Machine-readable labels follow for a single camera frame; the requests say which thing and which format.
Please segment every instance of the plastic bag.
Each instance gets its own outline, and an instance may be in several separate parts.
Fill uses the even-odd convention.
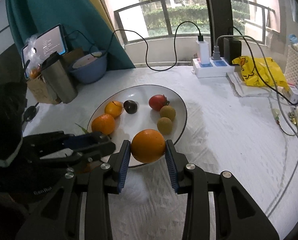
[[[276,85],[280,87],[284,87],[287,91],[289,91],[289,85],[287,84],[287,80],[279,67],[279,65],[271,58],[266,57],[268,67],[276,81]],[[257,66],[257,70],[259,74],[263,78],[263,80],[269,84],[271,87],[274,87],[273,80],[268,72],[267,65],[263,58],[255,58],[255,64]],[[233,64],[239,64],[241,66],[241,75],[243,80],[247,86],[252,87],[265,87],[266,85],[259,78],[257,71],[255,70],[254,63],[251,57],[241,56],[232,61]]]
[[[24,54],[25,62],[30,60],[28,67],[26,68],[27,77],[30,79],[35,79],[39,76],[41,71],[41,64],[43,60],[40,59],[39,55],[36,54],[36,48],[34,47],[36,43],[37,35],[32,35],[26,40],[28,43],[26,53]]]

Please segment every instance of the kiwi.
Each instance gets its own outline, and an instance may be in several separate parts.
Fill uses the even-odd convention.
[[[160,110],[160,116],[167,117],[173,121],[175,118],[175,109],[172,106],[164,106]]]
[[[161,134],[170,134],[172,132],[173,123],[167,117],[161,117],[156,124]]]

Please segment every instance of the red tomato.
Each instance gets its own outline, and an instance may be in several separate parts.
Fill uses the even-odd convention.
[[[149,106],[156,111],[160,111],[162,107],[167,106],[169,103],[164,95],[155,95],[149,99]]]

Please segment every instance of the bowl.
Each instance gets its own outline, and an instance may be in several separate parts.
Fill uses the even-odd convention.
[[[83,84],[90,84],[98,81],[104,76],[107,70],[107,54],[102,57],[94,57],[91,54],[76,60],[68,71]]]
[[[91,132],[91,123],[98,116],[105,113],[105,106],[112,101],[125,102],[133,100],[138,104],[138,111],[135,114],[128,114],[125,111],[115,119],[116,129],[110,135],[112,142],[116,145],[116,151],[119,152],[123,140],[132,141],[133,137],[140,131],[145,129],[158,130],[156,123],[160,118],[158,111],[151,109],[149,99],[154,95],[165,95],[170,106],[176,111],[176,117],[173,121],[172,133],[164,135],[165,140],[171,139],[174,144],[180,139],[187,124],[187,108],[182,98],[173,90],[158,85],[140,85],[124,89],[105,100],[93,113],[90,118],[87,131]],[[102,158],[103,162],[107,162],[109,156]],[[135,160],[131,155],[129,167],[143,165],[143,163]]]

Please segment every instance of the plate rim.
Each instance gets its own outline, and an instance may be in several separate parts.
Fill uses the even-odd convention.
[[[172,89],[170,89],[170,88],[168,88],[168,87],[164,87],[164,86],[161,86],[161,85],[154,85],[154,84],[143,84],[143,85],[132,86],[132,87],[128,87],[128,88],[125,88],[125,89],[123,89],[123,90],[120,90],[120,91],[118,91],[117,93],[120,93],[120,92],[122,92],[122,91],[124,91],[124,90],[127,90],[127,89],[129,89],[129,88],[141,87],[141,86],[157,86],[157,87],[167,88],[167,89],[171,90],[172,92],[174,92],[176,95],[178,95],[178,97],[181,99],[181,101],[182,101],[182,103],[183,103],[183,105],[184,105],[184,108],[185,108],[185,110],[186,110],[186,120],[185,120],[185,122],[184,122],[184,126],[183,126],[183,129],[182,129],[182,131],[181,131],[179,137],[178,137],[177,140],[173,143],[174,145],[176,145],[176,143],[180,140],[180,138],[181,138],[181,136],[182,136],[182,134],[183,134],[183,132],[184,132],[186,126],[187,126],[188,110],[187,110],[187,106],[186,106],[184,100],[183,100],[182,97],[181,97],[177,92],[175,92],[174,90],[172,90]],[[96,111],[97,111],[97,110],[98,110],[98,109],[105,103],[105,101],[103,101],[103,102],[97,107],[97,109],[93,112],[93,114],[91,115],[90,120],[89,120],[88,125],[87,125],[87,129],[88,129],[89,124],[90,124],[90,122],[91,122],[91,118],[92,118],[92,116],[93,116],[93,115],[95,114],[95,112],[96,112]],[[149,163],[142,163],[142,164],[139,164],[139,165],[136,165],[136,166],[128,167],[128,169],[130,169],[130,168],[140,167],[140,166],[147,165],[147,164],[149,164]]]

